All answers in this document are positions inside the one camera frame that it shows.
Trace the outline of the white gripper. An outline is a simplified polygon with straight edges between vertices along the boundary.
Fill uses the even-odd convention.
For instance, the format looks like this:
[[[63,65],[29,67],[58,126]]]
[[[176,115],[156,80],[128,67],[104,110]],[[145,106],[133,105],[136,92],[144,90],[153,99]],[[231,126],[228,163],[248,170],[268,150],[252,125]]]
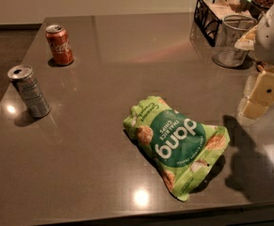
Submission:
[[[260,19],[254,51],[258,59],[274,64],[274,4]],[[274,66],[252,73],[244,88],[238,116],[250,121],[261,118],[274,104]]]

